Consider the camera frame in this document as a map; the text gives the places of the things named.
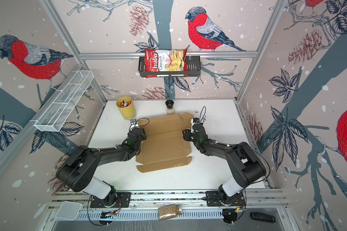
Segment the brown cardboard box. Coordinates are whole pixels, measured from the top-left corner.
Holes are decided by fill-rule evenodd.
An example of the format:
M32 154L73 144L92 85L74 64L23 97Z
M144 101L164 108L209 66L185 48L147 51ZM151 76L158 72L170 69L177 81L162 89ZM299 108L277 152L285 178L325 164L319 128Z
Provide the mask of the brown cardboard box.
M182 131L191 128L193 114L180 113L142 119L137 124L145 130L141 152L136 156L137 170L148 173L189 165L192 161L191 145Z

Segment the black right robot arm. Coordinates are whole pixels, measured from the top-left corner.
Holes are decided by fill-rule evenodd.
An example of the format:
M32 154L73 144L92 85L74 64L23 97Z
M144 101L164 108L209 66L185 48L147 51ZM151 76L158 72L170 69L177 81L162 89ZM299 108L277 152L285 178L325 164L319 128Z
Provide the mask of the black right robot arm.
M231 204L236 195L267 174L259 155L246 142L225 144L209 139L203 123L194 123L191 129L182 130L182 134L183 139L192 142L200 153L227 161L232 177L218 189L220 201L225 205Z

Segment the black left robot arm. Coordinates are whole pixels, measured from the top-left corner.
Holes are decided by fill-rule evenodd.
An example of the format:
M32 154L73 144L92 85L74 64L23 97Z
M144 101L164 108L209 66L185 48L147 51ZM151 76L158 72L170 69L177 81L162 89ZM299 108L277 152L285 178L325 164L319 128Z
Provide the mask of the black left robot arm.
M74 192L88 193L98 199L114 203L115 188L95 177L96 169L113 162L129 161L140 153L141 143L146 139L145 130L135 127L129 130L122 144L115 147L96 149L81 145L57 170L56 178Z

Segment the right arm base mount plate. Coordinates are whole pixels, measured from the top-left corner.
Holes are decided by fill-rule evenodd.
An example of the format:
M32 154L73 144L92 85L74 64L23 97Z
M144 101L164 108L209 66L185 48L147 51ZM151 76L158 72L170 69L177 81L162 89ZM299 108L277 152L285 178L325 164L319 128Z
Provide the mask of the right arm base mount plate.
M220 191L206 191L204 200L208 207L245 207L246 201L243 192L227 196Z

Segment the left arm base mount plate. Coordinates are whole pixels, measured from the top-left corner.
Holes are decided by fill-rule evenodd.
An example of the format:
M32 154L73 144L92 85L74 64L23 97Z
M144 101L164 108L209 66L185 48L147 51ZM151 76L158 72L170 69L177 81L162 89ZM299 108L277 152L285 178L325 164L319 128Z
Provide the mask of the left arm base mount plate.
M91 208L128 208L130 204L131 192L114 192L110 193L105 199L92 196Z

